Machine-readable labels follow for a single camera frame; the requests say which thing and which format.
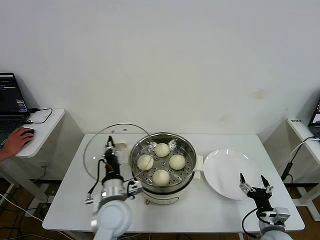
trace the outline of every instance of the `computer mouse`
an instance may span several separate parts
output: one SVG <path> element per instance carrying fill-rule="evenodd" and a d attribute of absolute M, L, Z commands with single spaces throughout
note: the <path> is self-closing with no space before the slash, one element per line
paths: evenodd
<path fill-rule="evenodd" d="M 35 133 L 35 130 L 34 130 L 34 129 L 31 129 L 31 130 L 29 130 L 29 131 L 23 132 L 23 133 L 21 134 L 21 136 L 23 136 L 23 135 L 25 135 L 25 134 L 34 134 L 34 133 Z"/>
<path fill-rule="evenodd" d="M 25 131 L 23 133 L 21 133 L 21 136 L 25 135 L 25 134 L 34 134 L 35 130 L 34 129 L 30 129 L 29 131 Z"/>

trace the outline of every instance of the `pot handle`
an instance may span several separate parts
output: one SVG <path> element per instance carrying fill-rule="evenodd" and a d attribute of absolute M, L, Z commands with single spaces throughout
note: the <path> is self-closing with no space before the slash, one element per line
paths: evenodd
<path fill-rule="evenodd" d="M 194 166 L 194 178 L 195 179 L 200 179 L 201 178 L 201 172 L 204 171 L 204 157 L 197 155 L 196 156 L 196 163 Z"/>

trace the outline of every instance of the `white plate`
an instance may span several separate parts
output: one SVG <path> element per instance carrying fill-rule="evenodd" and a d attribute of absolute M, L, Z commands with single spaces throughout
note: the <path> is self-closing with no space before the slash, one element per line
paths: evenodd
<path fill-rule="evenodd" d="M 222 196 L 234 200 L 248 197 L 241 191 L 240 173 L 252 187 L 262 187 L 261 170 L 244 153 L 219 149 L 210 153 L 204 160 L 204 176 L 211 187 Z"/>

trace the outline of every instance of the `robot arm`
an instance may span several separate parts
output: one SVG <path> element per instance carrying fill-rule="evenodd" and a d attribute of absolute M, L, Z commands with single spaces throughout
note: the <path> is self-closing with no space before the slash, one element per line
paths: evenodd
<path fill-rule="evenodd" d="M 127 187 L 124 187 L 116 150 L 117 147 L 109 136 L 104 159 L 100 160 L 105 164 L 105 177 L 101 181 L 103 189 L 94 199 L 91 198 L 91 193 L 99 182 L 97 180 L 85 201 L 86 204 L 93 204 L 91 227 L 96 232 L 95 240 L 116 240 L 129 229 L 132 213 L 125 200 L 134 199 L 136 194 L 143 191 L 140 181 L 131 180 Z"/>
<path fill-rule="evenodd" d="M 261 240 L 292 240 L 285 233 L 285 221 L 290 217 L 287 208 L 272 208 L 269 199 L 272 196 L 273 186 L 270 186 L 268 180 L 261 175 L 262 183 L 265 188 L 252 187 L 242 173 L 240 173 L 241 190 L 254 200 L 257 207 L 256 216 L 259 219 Z"/>

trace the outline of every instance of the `laptop screen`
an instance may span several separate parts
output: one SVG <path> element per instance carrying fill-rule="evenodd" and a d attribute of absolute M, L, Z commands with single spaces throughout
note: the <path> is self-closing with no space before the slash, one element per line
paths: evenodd
<path fill-rule="evenodd" d="M 320 126 L 320 100 L 315 108 L 309 126 Z"/>
<path fill-rule="evenodd" d="M 0 114 L 28 114 L 13 73 L 0 73 Z"/>

